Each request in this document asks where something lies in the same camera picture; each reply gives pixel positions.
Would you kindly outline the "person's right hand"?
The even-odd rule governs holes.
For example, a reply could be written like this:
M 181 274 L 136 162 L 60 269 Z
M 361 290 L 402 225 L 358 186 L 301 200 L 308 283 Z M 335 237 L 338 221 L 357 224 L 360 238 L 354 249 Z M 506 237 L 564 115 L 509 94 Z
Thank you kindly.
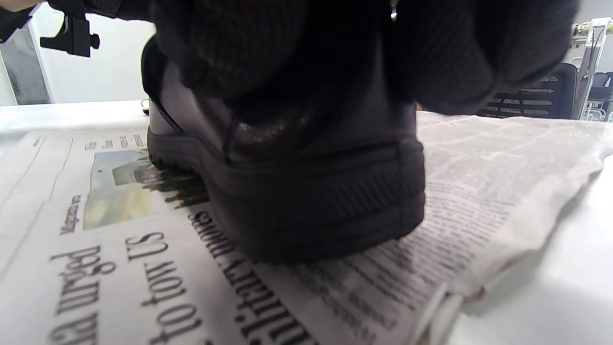
M 304 98 L 365 85 L 382 43 L 393 96 L 467 114 L 545 76 L 578 0 L 153 0 L 160 49 L 199 97 Z

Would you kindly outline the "person's left hand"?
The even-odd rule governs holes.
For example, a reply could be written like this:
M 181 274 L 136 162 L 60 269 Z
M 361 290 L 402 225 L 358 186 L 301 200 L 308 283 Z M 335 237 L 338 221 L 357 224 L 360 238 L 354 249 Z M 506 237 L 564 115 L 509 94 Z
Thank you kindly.
M 86 13 L 126 21 L 150 22 L 150 0 L 49 0 L 53 9 L 77 16 Z

